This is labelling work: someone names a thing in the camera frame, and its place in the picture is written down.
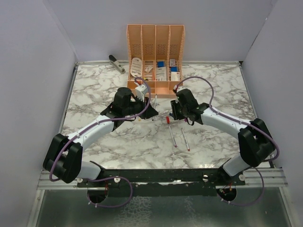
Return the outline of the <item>white pen blue tip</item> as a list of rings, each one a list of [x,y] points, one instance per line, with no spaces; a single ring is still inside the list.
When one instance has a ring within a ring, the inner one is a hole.
[[[154,104],[153,104],[154,110],[156,110],[156,105],[157,105],[157,94],[155,95],[155,98],[154,98]]]

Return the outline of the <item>white pen purple tip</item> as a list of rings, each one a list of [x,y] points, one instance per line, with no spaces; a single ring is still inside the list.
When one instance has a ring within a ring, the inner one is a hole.
[[[174,144],[174,147],[177,148],[177,143],[176,143],[176,140],[174,138],[174,135],[173,135],[173,132],[172,132],[172,129],[171,129],[171,126],[169,125],[169,131],[170,131],[170,134],[171,134],[171,137],[172,137],[172,141],[173,141],[173,144]]]

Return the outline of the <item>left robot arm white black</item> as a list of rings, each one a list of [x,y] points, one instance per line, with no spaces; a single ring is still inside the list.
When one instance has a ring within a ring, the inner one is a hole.
[[[150,119],[158,112],[146,97],[150,88],[139,85],[132,93],[127,87],[120,87],[113,102],[91,123],[67,136],[57,134],[53,137],[43,162],[43,169],[50,175],[50,181],[62,180],[71,183],[77,178],[88,179],[95,187],[104,182],[103,167],[82,160],[82,153],[99,138],[115,131],[124,122],[140,117]]]

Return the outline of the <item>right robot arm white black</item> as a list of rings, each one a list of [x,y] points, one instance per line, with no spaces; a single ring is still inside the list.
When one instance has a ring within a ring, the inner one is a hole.
[[[239,153],[222,164],[218,170],[218,181],[223,185],[232,182],[239,172],[257,167],[276,149],[265,123],[256,118],[253,121],[220,113],[210,104],[199,104],[187,88],[173,90],[176,100],[171,101],[174,120],[186,119],[189,125],[198,123],[221,130],[239,143]]]

